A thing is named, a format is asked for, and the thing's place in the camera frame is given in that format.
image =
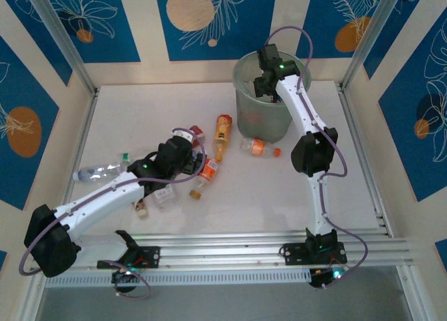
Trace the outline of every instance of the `bottle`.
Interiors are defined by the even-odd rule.
[[[111,164],[93,165],[81,168],[73,173],[75,181],[92,183],[97,181],[109,181],[114,179],[120,173],[126,171],[127,164],[115,162]]]
[[[220,163],[224,157],[228,143],[230,142],[231,124],[230,115],[222,114],[217,117],[216,135],[212,143],[216,161]]]
[[[177,191],[174,184],[167,184],[165,187],[152,193],[152,198],[158,208],[166,208],[177,201]]]
[[[196,200],[199,200],[202,196],[203,191],[206,189],[207,185],[213,180],[219,164],[213,158],[207,158],[207,162],[203,171],[194,179],[194,187],[189,193],[189,195]]]
[[[255,156],[279,157],[281,155],[280,148],[275,148],[268,142],[254,138],[243,138],[242,143],[240,144],[240,149]]]

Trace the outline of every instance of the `white floor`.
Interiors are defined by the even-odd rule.
[[[339,133],[339,147],[349,174],[329,179],[328,204],[333,221],[346,228],[376,228],[372,201],[358,162],[334,82],[312,82],[309,97],[329,127]],[[311,218],[312,202],[304,174],[291,164],[290,152],[300,136],[292,124],[277,143],[280,158],[263,159],[239,150],[235,92],[231,83],[160,84],[102,87],[91,123],[81,166],[108,163],[116,154],[139,147],[155,149],[170,138],[174,127],[196,124],[205,132],[211,153],[216,117],[233,117],[230,148],[219,174],[199,201],[188,196],[192,183],[177,185],[179,202],[158,209],[148,197],[149,218],[140,220],[129,205],[97,223],[88,234],[130,233],[199,234],[218,232],[283,232],[302,230]],[[332,171],[342,171],[338,157]],[[95,189],[77,184],[75,200]]]

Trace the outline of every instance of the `robotic arm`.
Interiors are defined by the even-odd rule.
[[[24,239],[26,247],[29,247],[49,224],[64,216],[31,251],[43,273],[47,277],[54,277],[66,271],[75,262],[76,254],[80,251],[74,241],[96,221],[166,186],[166,182],[157,182],[154,179],[173,180],[181,172],[193,174],[197,171],[205,157],[202,154],[193,155],[192,142],[191,134],[177,130],[171,139],[159,145],[154,160],[148,155],[135,161],[114,181],[70,204],[54,210],[50,210],[47,205],[37,208],[33,212]],[[151,178],[151,181],[136,181],[137,178]],[[74,211],[76,206],[92,198],[93,200]]]
[[[258,60],[263,74],[254,80],[256,97],[268,95],[273,102],[282,99],[298,132],[303,134],[292,150],[291,160],[297,172],[307,175],[314,205],[314,217],[306,229],[306,242],[284,245],[285,253],[290,255],[286,257],[286,264],[330,264],[334,257],[346,263],[343,243],[338,242],[336,230],[325,219],[329,218],[329,213],[328,210],[324,212],[321,199],[321,196],[328,198],[327,181],[322,176],[329,170],[335,152],[321,130],[334,143],[337,142],[338,133],[335,128],[328,128],[316,113],[302,80],[299,80],[300,71],[293,60],[283,61],[275,44],[260,49]]]
[[[300,71],[294,61],[283,61],[276,45],[266,45],[259,50],[258,58],[263,74],[254,81],[256,96],[266,94],[274,101],[282,99],[299,133],[303,134],[291,153],[291,160],[296,171],[307,175],[314,205],[314,217],[306,229],[305,243],[283,246],[285,254],[290,255],[286,264],[330,264],[334,257],[346,263],[343,243],[338,242],[337,232],[325,219],[328,211],[324,212],[321,199],[321,194],[327,198],[326,180],[321,177],[329,170],[335,152],[321,131],[334,142],[337,141],[337,131],[328,128],[321,120],[302,84],[297,90]],[[162,179],[173,180],[181,172],[193,174],[200,169],[206,157],[204,154],[193,155],[192,139],[190,133],[177,130],[171,139],[159,145],[155,159],[148,155],[137,160],[114,181],[75,202],[53,210],[46,205],[37,208],[31,217],[24,244],[29,248],[38,235],[49,229],[31,251],[43,273],[53,277],[66,271],[80,251],[74,242],[96,221],[165,187]],[[145,253],[144,247],[138,247],[127,233],[117,233],[129,248],[120,260],[129,260],[130,257],[133,260]]]

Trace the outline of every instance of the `cable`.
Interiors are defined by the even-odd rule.
[[[314,53],[314,44],[313,44],[312,39],[310,38],[309,34],[308,34],[303,28],[300,28],[300,27],[297,27],[297,26],[284,26],[284,27],[278,28],[277,30],[273,31],[273,32],[270,34],[270,36],[268,36],[268,38],[267,38],[267,40],[266,40],[266,42],[265,42],[265,45],[268,44],[268,42],[270,41],[270,39],[271,39],[276,33],[278,33],[278,32],[281,31],[281,30],[284,30],[284,29],[295,29],[295,30],[298,30],[298,31],[300,31],[301,33],[303,33],[303,34],[306,36],[307,40],[309,41],[309,57],[307,58],[305,67],[304,67],[304,69],[303,69],[303,71],[302,71],[302,72],[304,73],[304,75],[306,75],[307,69],[309,68],[309,63],[310,63],[310,61],[312,60],[312,55],[313,55],[313,53]],[[320,127],[320,126],[319,126],[317,120],[315,120],[314,115],[312,114],[312,112],[311,112],[311,110],[310,110],[310,108],[309,108],[309,106],[308,106],[308,104],[307,104],[307,102],[306,102],[306,100],[305,100],[305,97],[304,97],[304,96],[302,95],[302,93],[301,93],[300,85],[301,85],[302,77],[303,77],[303,76],[301,76],[301,75],[299,76],[299,78],[298,78],[298,83],[297,83],[297,85],[296,85],[296,89],[297,89],[298,96],[300,97],[300,100],[301,100],[302,104],[304,105],[304,107],[305,107],[305,109],[306,109],[306,111],[307,111],[307,114],[308,114],[309,117],[311,118],[312,124],[313,124],[314,127],[315,127],[316,129],[318,129],[318,131],[319,131],[321,134],[323,134],[323,136],[329,141],[330,145],[331,145],[331,146],[334,148],[334,150],[337,152],[337,155],[339,156],[340,161],[342,162],[342,165],[343,165],[343,173],[325,172],[325,173],[322,174],[321,177],[318,179],[318,181],[319,181],[319,185],[320,185],[320,187],[319,187],[319,191],[320,191],[321,211],[323,212],[323,217],[324,217],[324,219],[326,219],[326,221],[327,221],[331,226],[333,226],[336,230],[339,230],[339,231],[341,231],[341,232],[343,232],[343,233],[345,233],[345,234],[347,234],[347,235],[349,235],[349,236],[351,236],[351,237],[354,237],[354,238],[357,239],[361,244],[363,244],[363,247],[365,248],[365,253],[363,254],[363,257],[357,262],[356,265],[354,265],[354,266],[351,267],[348,271],[345,272],[345,274],[344,274],[344,277],[345,277],[345,276],[350,272],[350,270],[357,269],[357,268],[358,268],[358,267],[359,267],[359,266],[366,260],[366,257],[368,256],[368,253],[369,253],[368,245],[366,244],[366,242],[365,242],[360,236],[358,236],[358,235],[356,235],[356,234],[354,234],[354,233],[352,233],[352,232],[349,232],[348,230],[346,230],[346,229],[344,229],[344,228],[341,228],[341,227],[339,227],[338,225],[335,225],[335,224],[328,218],[328,213],[327,213],[327,211],[326,211],[325,204],[324,204],[323,179],[324,179],[325,177],[340,177],[340,178],[344,178],[344,177],[348,174],[348,165],[346,164],[346,160],[344,159],[343,154],[342,154],[342,152],[340,151],[340,149],[338,148],[338,146],[334,143],[334,141],[332,140],[332,138],[330,138],[330,136],[329,136],[329,135],[328,135],[328,134],[327,134],[327,133]]]
[[[191,130],[189,129],[185,129],[185,128],[174,128],[173,132],[175,132],[176,130],[181,130],[184,131],[190,135],[192,135],[199,143],[200,145],[200,150],[202,151],[202,153],[205,153],[205,147],[203,146],[202,140]],[[93,200],[98,199],[99,197],[116,190],[119,187],[128,185],[128,184],[132,184],[135,182],[139,182],[139,181],[153,181],[153,182],[157,182],[157,183],[165,183],[165,184],[179,184],[179,183],[184,183],[185,181],[189,181],[191,179],[193,179],[195,176],[197,176],[200,171],[202,171],[202,169],[205,167],[205,159],[202,160],[202,163],[200,164],[200,167],[198,168],[198,170],[196,172],[194,172],[191,176],[188,176],[186,178],[183,179],[179,179],[179,180],[169,180],[169,179],[158,179],[158,178],[135,178],[135,179],[131,179],[131,180],[127,180],[127,181],[123,181],[122,183],[118,183],[115,187],[115,189],[113,189],[112,187],[106,188],[105,190],[102,190],[100,192],[98,192],[97,194],[92,195],[91,197],[89,197],[88,199],[80,202],[79,204],[75,205],[72,209],[71,209],[71,214],[74,213],[75,211],[77,211],[79,208],[85,206],[86,204],[89,204],[90,202],[92,202]],[[31,254],[32,250],[34,249],[34,247],[37,245],[37,243],[58,223],[60,223],[62,220],[64,220],[69,214],[68,213],[63,213],[60,217],[56,218],[56,220],[52,221],[47,227],[45,227],[40,234],[37,235],[37,237],[31,242],[31,244],[29,245],[29,247],[27,248],[27,250],[24,252],[22,259],[20,260],[19,263],[19,273],[22,276],[33,276],[34,274],[39,273],[41,270],[40,269],[36,269],[30,272],[26,272],[24,270],[24,265],[25,262],[27,261],[28,256]],[[146,286],[149,286],[149,284],[136,272],[134,272],[133,270],[129,269],[128,271],[130,271],[135,277],[139,278]]]
[[[130,267],[127,267],[124,264],[115,262],[114,260],[103,260],[103,262],[106,262],[109,265],[112,265],[113,267],[117,267],[118,269],[123,269],[123,270],[125,270],[127,272],[130,272],[132,274],[132,276],[135,276],[136,278],[140,279],[140,281],[143,284],[145,284],[145,286],[147,287],[147,293],[145,295],[140,295],[140,296],[135,297],[135,296],[132,296],[132,295],[128,295],[128,294],[124,294],[124,293],[119,292],[118,291],[119,280],[117,280],[115,282],[114,289],[115,289],[115,292],[117,293],[118,296],[124,297],[124,298],[129,298],[129,299],[135,299],[135,300],[144,300],[144,299],[147,299],[147,298],[149,298],[151,296],[152,290],[151,290],[151,287],[150,287],[149,283],[138,272],[132,270]]]

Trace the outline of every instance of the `trash bin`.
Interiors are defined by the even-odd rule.
[[[292,54],[279,51],[283,61],[294,60],[302,73],[305,64]],[[245,137],[258,138],[275,143],[287,133],[292,116],[283,102],[271,103],[269,96],[257,98],[253,81],[262,75],[258,54],[243,56],[233,70],[233,85],[236,88],[237,127]],[[309,69],[303,78],[306,91],[310,87]]]

